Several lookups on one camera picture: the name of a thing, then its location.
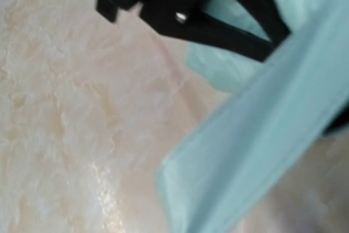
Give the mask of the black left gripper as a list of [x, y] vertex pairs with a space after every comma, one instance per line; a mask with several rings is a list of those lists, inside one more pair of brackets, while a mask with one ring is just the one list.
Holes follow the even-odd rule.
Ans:
[[205, 13], [209, 0], [97, 0], [95, 9], [114, 23], [120, 9], [128, 11], [139, 2], [147, 2], [141, 18], [157, 33], [229, 50], [259, 62], [290, 35], [274, 0], [237, 0], [266, 32], [267, 40]]

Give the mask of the mint green black umbrella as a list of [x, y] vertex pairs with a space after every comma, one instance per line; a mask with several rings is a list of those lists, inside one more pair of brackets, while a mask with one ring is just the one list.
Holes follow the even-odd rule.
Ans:
[[348, 0], [276, 0], [293, 32], [163, 162], [172, 232], [228, 232], [348, 104]]

